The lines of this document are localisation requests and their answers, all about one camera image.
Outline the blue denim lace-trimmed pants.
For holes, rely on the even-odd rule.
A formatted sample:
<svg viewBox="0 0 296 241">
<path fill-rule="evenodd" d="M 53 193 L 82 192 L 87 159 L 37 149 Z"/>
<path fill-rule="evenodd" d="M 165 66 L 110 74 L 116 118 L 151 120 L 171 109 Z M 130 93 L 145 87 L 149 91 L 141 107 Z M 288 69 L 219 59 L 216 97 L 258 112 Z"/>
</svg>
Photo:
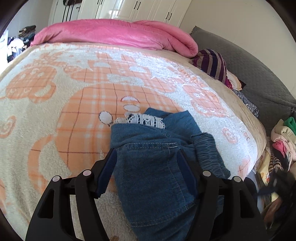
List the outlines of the blue denim lace-trimmed pants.
<svg viewBox="0 0 296 241">
<path fill-rule="evenodd" d="M 185 239 L 197 210 L 188 162 L 230 177 L 213 136 L 188 111 L 127 113 L 111 126 L 111 147 L 119 200 L 138 240 Z"/>
</svg>

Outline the pile of clothes on floor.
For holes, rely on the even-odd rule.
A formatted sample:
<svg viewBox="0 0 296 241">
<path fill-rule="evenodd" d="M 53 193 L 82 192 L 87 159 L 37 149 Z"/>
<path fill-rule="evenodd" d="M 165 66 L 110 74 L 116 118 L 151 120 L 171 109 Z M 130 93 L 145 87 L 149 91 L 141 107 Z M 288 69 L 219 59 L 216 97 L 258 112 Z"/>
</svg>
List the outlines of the pile of clothes on floor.
<svg viewBox="0 0 296 241">
<path fill-rule="evenodd" d="M 267 138 L 257 166 L 260 188 L 253 195 L 262 197 L 262 213 L 272 238 L 295 227 L 295 118 L 280 119 Z"/>
</svg>

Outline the beige bed sheet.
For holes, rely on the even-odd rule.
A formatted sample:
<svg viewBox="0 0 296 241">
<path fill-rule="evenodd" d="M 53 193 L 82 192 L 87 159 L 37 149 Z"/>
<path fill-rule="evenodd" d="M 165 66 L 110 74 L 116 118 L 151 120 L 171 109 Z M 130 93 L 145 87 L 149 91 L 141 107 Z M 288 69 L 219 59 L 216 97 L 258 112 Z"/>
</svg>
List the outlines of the beige bed sheet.
<svg viewBox="0 0 296 241">
<path fill-rule="evenodd" d="M 258 160 L 266 147 L 266 130 L 263 124 L 251 113 L 242 100 L 220 81 L 213 79 L 202 70 L 193 66 L 188 58 L 168 50 L 159 51 L 159 55 L 173 61 L 174 63 L 181 64 L 181 66 L 185 67 L 187 70 L 191 70 L 195 75 L 201 77 L 201 79 L 204 80 L 208 86 L 222 98 L 222 100 L 245 124 L 249 132 L 252 134 L 257 145 L 256 160 Z"/>
</svg>

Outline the orange white fleece blanket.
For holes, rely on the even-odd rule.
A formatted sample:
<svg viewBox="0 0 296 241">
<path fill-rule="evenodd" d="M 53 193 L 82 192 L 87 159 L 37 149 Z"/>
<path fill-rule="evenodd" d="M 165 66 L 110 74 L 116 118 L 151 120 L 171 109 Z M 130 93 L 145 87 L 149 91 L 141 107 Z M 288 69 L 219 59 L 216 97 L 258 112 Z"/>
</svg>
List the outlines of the orange white fleece blanket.
<svg viewBox="0 0 296 241">
<path fill-rule="evenodd" d="M 187 110 L 232 176 L 252 171 L 257 145 L 245 124 L 201 77 L 159 51 L 43 44 L 1 73 L 1 210 L 22 240 L 49 180 L 104 158 L 110 126 L 126 113 Z"/>
</svg>

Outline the grey quilted headboard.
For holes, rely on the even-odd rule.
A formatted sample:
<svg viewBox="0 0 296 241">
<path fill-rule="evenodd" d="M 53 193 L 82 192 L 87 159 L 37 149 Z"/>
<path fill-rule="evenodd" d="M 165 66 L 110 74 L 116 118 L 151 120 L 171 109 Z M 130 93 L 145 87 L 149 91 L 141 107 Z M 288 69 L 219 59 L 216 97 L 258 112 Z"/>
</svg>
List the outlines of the grey quilted headboard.
<svg viewBox="0 0 296 241">
<path fill-rule="evenodd" d="M 261 61 L 238 45 L 195 26 L 191 37 L 199 49 L 222 55 L 227 69 L 246 84 L 242 92 L 259 109 L 258 119 L 269 136 L 280 119 L 295 117 L 295 98 L 281 80 Z"/>
</svg>

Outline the purple striped pillow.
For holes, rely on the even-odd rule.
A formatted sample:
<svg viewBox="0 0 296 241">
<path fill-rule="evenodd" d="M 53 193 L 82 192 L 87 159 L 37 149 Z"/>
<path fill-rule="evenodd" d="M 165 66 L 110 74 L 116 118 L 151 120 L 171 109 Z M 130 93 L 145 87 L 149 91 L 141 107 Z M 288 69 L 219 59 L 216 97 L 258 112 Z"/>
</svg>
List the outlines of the purple striped pillow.
<svg viewBox="0 0 296 241">
<path fill-rule="evenodd" d="M 215 80 L 219 80 L 229 89 L 233 89 L 227 77 L 226 62 L 220 53 L 211 49 L 203 49 L 192 59 L 192 65 L 199 68 Z"/>
</svg>

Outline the clothes heap beside cabinet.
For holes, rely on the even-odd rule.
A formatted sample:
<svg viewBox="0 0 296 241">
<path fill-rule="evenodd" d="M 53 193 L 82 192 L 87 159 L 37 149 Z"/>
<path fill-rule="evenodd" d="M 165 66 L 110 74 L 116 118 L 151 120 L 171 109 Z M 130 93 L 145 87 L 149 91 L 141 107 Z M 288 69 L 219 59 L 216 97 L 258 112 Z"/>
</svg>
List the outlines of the clothes heap beside cabinet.
<svg viewBox="0 0 296 241">
<path fill-rule="evenodd" d="M 26 26 L 19 30 L 16 37 L 8 37 L 7 61 L 8 63 L 30 47 L 36 35 L 36 25 Z"/>
</svg>

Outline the pink comforter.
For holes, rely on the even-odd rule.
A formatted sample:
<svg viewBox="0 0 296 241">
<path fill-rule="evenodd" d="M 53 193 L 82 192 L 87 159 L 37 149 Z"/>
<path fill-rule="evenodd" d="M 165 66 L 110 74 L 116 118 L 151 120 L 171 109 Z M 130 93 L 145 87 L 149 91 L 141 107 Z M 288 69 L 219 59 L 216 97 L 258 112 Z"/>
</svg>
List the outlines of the pink comforter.
<svg viewBox="0 0 296 241">
<path fill-rule="evenodd" d="M 188 33 L 173 25 L 149 20 L 86 19 L 56 23 L 38 32 L 31 45 L 70 42 L 168 50 L 186 58 L 198 53 L 198 45 Z"/>
</svg>

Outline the white wardrobe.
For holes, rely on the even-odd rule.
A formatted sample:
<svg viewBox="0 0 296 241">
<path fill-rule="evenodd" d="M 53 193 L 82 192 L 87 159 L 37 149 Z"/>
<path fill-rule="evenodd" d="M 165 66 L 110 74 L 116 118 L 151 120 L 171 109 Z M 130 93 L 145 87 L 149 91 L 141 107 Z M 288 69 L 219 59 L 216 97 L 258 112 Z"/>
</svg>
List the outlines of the white wardrobe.
<svg viewBox="0 0 296 241">
<path fill-rule="evenodd" d="M 190 0 L 53 1 L 49 25 L 80 19 L 151 20 L 179 27 Z"/>
</svg>

